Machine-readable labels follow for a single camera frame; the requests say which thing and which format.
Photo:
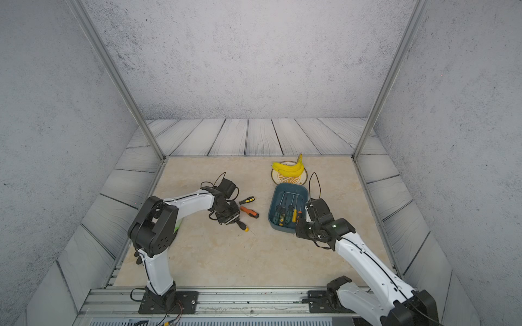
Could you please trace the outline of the black yellow dotted screwdriver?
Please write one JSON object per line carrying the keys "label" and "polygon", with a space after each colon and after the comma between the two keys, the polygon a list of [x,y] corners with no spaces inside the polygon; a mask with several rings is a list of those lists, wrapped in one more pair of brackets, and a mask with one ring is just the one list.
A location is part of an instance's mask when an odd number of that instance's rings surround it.
{"label": "black yellow dotted screwdriver", "polygon": [[298,201],[299,201],[299,196],[298,195],[294,195],[294,198],[292,199],[292,204],[291,204],[291,209],[292,209],[292,223],[296,223],[297,221],[297,204],[298,204]]}

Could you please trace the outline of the black yellow small screwdriver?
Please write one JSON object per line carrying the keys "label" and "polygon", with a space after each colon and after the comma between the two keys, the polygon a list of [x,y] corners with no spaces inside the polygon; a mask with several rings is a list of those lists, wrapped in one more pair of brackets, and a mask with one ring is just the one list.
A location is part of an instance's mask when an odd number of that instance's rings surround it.
{"label": "black yellow small screwdriver", "polygon": [[248,197],[248,198],[246,198],[246,199],[244,199],[244,200],[241,200],[241,201],[239,202],[239,205],[248,204],[248,203],[250,203],[250,202],[254,202],[254,201],[255,201],[255,198],[254,198],[253,196],[250,196],[250,197]]}

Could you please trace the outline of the teal storage box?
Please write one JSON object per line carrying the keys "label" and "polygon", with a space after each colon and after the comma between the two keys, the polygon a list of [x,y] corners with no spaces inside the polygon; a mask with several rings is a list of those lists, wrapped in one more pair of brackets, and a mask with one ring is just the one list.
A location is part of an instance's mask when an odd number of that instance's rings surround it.
{"label": "teal storage box", "polygon": [[[275,206],[279,204],[279,199],[281,196],[281,193],[285,194],[285,199],[282,204],[281,209],[281,220],[283,222],[283,225],[279,226],[273,223],[273,216],[275,212]],[[293,195],[299,196],[299,201],[297,204],[297,212],[302,211],[304,218],[307,218],[307,211],[305,208],[305,205],[307,204],[307,201],[309,199],[309,192],[304,186],[299,186],[296,184],[291,183],[280,183],[276,186],[275,191],[273,193],[273,198],[271,201],[269,213],[268,213],[268,220],[272,228],[275,230],[295,234],[296,233],[296,223],[291,223],[290,225],[285,224],[285,215],[286,215],[286,209],[289,205],[291,198]]]}

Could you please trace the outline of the large green black screwdriver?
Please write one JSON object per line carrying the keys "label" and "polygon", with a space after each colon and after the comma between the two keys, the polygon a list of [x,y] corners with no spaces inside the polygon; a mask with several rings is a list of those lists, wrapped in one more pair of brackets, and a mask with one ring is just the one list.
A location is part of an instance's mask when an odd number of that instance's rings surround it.
{"label": "large green black screwdriver", "polygon": [[274,212],[274,216],[273,216],[273,223],[276,224],[276,225],[283,225],[283,222],[281,220],[283,220],[281,218],[281,209],[282,209],[282,204],[283,204],[283,201],[285,199],[285,194],[284,193],[281,193],[281,196],[280,196],[280,199],[279,199],[279,204],[275,206],[275,212]]}

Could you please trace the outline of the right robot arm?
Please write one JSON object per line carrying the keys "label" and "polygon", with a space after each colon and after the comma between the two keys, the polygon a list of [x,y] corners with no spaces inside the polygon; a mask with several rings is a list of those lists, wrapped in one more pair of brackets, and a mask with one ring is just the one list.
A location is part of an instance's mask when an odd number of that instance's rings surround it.
{"label": "right robot arm", "polygon": [[345,276],[330,281],[322,300],[330,310],[353,311],[371,325],[439,325],[436,300],[394,274],[347,220],[334,218],[324,199],[311,199],[305,208],[308,217],[298,219],[296,235],[339,254],[370,288]]}

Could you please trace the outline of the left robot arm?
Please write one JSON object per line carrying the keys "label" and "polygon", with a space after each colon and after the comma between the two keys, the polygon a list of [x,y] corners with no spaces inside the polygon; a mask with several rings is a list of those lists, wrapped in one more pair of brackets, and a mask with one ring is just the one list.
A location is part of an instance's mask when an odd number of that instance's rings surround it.
{"label": "left robot arm", "polygon": [[144,265],[148,278],[145,302],[164,309],[175,304],[175,281],[170,273],[167,251],[183,218],[209,211],[219,224],[237,224],[243,231],[248,231],[246,224],[239,219],[240,207],[232,198],[236,191],[232,181],[223,179],[218,185],[204,186],[178,198],[147,198],[128,231],[138,256],[137,263]]}

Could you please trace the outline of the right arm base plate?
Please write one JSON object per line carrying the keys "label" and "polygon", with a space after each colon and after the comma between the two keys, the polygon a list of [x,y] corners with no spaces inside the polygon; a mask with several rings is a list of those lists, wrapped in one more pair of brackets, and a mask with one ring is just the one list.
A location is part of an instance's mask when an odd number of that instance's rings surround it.
{"label": "right arm base plate", "polygon": [[308,291],[307,297],[301,300],[302,304],[307,304],[309,312],[312,314],[319,313],[353,313],[353,311],[343,307],[337,298],[337,295],[330,290],[326,291]]}

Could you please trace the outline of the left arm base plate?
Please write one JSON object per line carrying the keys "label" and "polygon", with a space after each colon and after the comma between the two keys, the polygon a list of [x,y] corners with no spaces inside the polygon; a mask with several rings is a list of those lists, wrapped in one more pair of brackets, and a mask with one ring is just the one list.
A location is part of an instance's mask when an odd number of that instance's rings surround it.
{"label": "left arm base plate", "polygon": [[164,296],[145,290],[138,313],[140,315],[193,315],[196,312],[199,292],[175,291]]}

